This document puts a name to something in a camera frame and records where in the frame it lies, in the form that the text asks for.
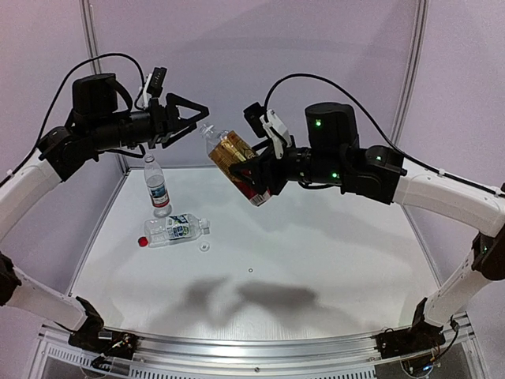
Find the gold red tea bottle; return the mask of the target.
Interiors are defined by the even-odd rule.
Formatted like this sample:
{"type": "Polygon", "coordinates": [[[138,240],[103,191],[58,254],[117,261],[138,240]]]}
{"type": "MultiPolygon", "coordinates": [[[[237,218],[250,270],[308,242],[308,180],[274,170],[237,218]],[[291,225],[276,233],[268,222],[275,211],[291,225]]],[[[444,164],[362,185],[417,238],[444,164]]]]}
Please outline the gold red tea bottle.
{"type": "Polygon", "coordinates": [[[212,124],[204,123],[200,127],[200,135],[205,140],[210,160],[252,205],[259,207],[270,199],[271,195],[268,191],[258,193],[246,182],[231,174],[230,167],[232,165],[244,163],[246,160],[257,156],[252,148],[235,131],[217,129],[212,124]]]}

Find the clear bottle red white label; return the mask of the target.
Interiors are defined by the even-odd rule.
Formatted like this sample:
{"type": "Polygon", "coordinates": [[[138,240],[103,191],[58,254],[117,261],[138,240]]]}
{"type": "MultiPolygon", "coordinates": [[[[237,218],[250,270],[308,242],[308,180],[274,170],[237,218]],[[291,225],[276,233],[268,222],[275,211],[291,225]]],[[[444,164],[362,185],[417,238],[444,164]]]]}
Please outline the clear bottle red white label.
{"type": "Polygon", "coordinates": [[[168,216],[171,212],[171,204],[166,179],[163,169],[152,153],[144,156],[144,180],[154,207],[154,216],[157,218],[168,216]]]}

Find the clear white bottle cap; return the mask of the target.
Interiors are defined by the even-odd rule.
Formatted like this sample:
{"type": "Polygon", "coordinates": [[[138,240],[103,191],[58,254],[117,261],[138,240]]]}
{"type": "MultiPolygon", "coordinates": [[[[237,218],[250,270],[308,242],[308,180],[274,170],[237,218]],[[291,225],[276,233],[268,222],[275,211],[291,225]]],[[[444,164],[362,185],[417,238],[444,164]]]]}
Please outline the clear white bottle cap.
{"type": "Polygon", "coordinates": [[[200,244],[200,246],[199,246],[199,250],[200,250],[200,252],[203,252],[203,253],[208,252],[208,251],[209,251],[209,249],[210,249],[210,244],[209,244],[209,243],[207,243],[207,242],[202,242],[202,243],[200,244]]]}

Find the red bottle cap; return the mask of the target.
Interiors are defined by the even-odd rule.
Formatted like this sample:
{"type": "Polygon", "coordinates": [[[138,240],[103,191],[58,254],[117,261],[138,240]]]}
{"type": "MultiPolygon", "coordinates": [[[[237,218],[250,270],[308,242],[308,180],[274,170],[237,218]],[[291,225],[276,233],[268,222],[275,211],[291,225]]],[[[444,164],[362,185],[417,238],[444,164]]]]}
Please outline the red bottle cap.
{"type": "Polygon", "coordinates": [[[149,245],[148,239],[144,236],[138,238],[137,242],[140,247],[146,247],[149,245]]]}

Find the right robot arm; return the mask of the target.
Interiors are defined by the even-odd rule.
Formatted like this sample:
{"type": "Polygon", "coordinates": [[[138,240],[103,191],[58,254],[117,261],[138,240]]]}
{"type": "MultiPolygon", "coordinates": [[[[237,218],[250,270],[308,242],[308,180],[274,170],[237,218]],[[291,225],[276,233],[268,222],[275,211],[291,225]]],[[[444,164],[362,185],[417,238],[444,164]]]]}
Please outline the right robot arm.
{"type": "Polygon", "coordinates": [[[430,168],[395,147],[361,148],[354,109],[335,102],[306,107],[309,145],[297,147],[274,111],[259,104],[245,119],[264,138],[256,155],[230,173],[257,193],[279,194],[294,181],[338,188],[380,203],[413,206],[477,230],[469,254],[416,308],[411,330],[439,331],[477,292],[504,278],[504,192],[430,168]]]}

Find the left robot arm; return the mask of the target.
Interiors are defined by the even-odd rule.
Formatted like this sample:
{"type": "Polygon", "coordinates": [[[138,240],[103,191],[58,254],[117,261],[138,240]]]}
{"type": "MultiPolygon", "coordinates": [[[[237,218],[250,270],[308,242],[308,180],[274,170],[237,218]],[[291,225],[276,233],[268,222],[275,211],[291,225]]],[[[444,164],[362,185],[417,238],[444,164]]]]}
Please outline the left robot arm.
{"type": "MultiPolygon", "coordinates": [[[[6,236],[31,207],[90,159],[98,161],[103,153],[136,146],[167,148],[191,133],[209,115],[208,107],[174,93],[167,93],[161,104],[165,74],[164,68],[155,68],[143,88],[148,103],[139,111],[113,73],[74,81],[73,107],[65,125],[44,135],[28,160],[1,185],[1,235],[6,236]]],[[[74,335],[103,330],[103,319],[88,301],[41,284],[6,255],[1,256],[1,304],[53,321],[74,335]]]]}

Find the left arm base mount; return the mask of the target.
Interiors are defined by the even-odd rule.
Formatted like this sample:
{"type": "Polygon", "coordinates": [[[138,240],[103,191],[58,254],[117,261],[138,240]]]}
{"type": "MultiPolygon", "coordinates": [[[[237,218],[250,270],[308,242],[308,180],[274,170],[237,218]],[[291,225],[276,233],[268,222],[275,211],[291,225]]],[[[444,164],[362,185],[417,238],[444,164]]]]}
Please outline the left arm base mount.
{"type": "Polygon", "coordinates": [[[105,328],[103,319],[90,302],[79,296],[76,300],[84,307],[86,319],[78,330],[70,333],[69,345],[105,357],[131,360],[138,336],[105,328]]]}

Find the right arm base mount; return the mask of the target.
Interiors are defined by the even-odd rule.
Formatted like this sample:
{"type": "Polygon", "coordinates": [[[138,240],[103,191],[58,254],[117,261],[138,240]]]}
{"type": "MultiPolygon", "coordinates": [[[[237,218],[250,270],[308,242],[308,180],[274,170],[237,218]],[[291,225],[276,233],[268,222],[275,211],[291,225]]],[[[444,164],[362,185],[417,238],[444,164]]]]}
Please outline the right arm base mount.
{"type": "Polygon", "coordinates": [[[418,303],[410,327],[397,330],[387,328],[384,332],[372,336],[376,341],[376,348],[381,358],[394,358],[435,348],[436,355],[432,358],[434,362],[451,349],[458,338],[460,325],[451,317],[450,326],[454,331],[454,337],[447,349],[442,351],[441,347],[446,342],[443,336],[443,327],[434,326],[426,321],[425,308],[427,301],[428,299],[424,298],[418,303]]]}

